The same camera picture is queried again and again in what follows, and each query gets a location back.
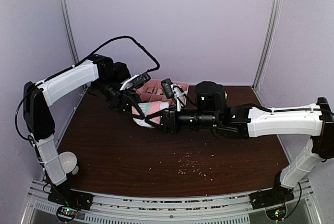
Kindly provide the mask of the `pink patterned sock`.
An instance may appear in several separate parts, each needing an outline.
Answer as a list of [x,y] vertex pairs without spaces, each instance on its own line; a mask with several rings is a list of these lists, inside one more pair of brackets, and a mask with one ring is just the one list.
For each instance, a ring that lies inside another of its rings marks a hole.
[[[145,116],[157,113],[160,110],[167,109],[170,106],[169,102],[163,101],[144,102],[139,103],[138,105]],[[146,123],[145,120],[133,118],[133,121],[141,127],[154,128],[150,124]]]

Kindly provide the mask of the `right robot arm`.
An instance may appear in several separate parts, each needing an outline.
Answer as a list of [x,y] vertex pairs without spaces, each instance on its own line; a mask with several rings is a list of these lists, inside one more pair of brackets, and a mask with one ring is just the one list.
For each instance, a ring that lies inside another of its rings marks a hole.
[[207,128],[229,139],[309,136],[301,153],[275,176],[273,188],[267,194],[273,204],[280,203],[319,163],[333,158],[333,112],[324,97],[301,107],[267,109],[255,104],[229,107],[224,87],[211,81],[197,84],[195,96],[194,108],[178,110],[171,106],[147,115],[145,122],[165,133],[176,133],[180,128]]

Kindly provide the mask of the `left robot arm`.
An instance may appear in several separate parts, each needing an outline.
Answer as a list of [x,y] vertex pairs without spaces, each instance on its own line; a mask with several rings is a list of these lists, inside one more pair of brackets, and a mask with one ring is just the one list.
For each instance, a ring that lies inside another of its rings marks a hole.
[[139,75],[131,76],[126,64],[114,62],[110,57],[93,54],[39,82],[27,82],[23,87],[23,98],[18,108],[23,109],[28,135],[26,141],[35,149],[38,162],[44,169],[50,193],[63,205],[75,201],[75,193],[70,189],[68,176],[78,172],[77,164],[66,170],[54,143],[55,121],[50,107],[62,97],[82,86],[93,86],[102,93],[112,110],[119,114],[137,118],[144,113],[139,104],[140,97],[134,91]]

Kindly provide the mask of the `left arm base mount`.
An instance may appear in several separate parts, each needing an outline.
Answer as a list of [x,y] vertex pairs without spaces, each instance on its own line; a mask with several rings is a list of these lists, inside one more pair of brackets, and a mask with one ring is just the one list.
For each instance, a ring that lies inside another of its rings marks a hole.
[[90,210],[93,195],[80,191],[72,190],[69,187],[51,188],[47,197],[48,201],[59,205],[70,206],[79,210]]

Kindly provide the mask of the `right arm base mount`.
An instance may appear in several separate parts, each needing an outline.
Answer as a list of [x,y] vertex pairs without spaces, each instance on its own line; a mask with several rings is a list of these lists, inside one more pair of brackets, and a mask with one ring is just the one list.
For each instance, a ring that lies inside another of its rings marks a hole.
[[249,199],[253,209],[261,209],[291,201],[294,199],[294,194],[292,189],[273,187],[253,192],[249,194]]

